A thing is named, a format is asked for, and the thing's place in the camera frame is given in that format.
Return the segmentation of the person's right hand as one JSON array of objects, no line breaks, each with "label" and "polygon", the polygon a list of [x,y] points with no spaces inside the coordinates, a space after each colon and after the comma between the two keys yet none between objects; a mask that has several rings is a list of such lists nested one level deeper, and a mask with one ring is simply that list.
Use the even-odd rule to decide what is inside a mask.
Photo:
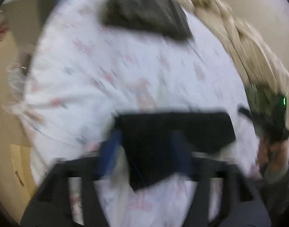
[{"label": "person's right hand", "polygon": [[289,167],[289,141],[277,141],[270,144],[266,138],[260,138],[256,163],[261,167],[266,167],[263,176],[267,180],[279,180],[286,174]]}]

